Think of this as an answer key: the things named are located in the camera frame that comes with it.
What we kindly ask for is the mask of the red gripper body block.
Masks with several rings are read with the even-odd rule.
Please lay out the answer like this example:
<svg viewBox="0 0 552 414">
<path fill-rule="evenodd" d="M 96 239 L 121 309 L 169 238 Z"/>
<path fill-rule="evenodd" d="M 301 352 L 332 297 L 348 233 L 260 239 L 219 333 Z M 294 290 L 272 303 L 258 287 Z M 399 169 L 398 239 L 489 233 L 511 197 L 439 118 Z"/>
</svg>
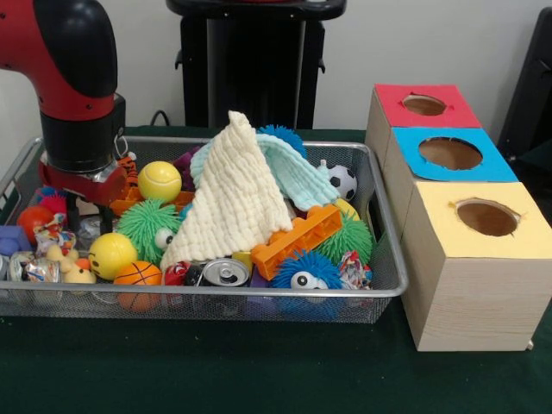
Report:
<svg viewBox="0 0 552 414">
<path fill-rule="evenodd" d="M 38 168 L 44 185 L 75 194 L 97 205 L 109 206 L 123 194 L 126 187 L 126 171 L 115 161 L 93 174 L 64 172 L 43 160 L 39 161 Z"/>
</svg>

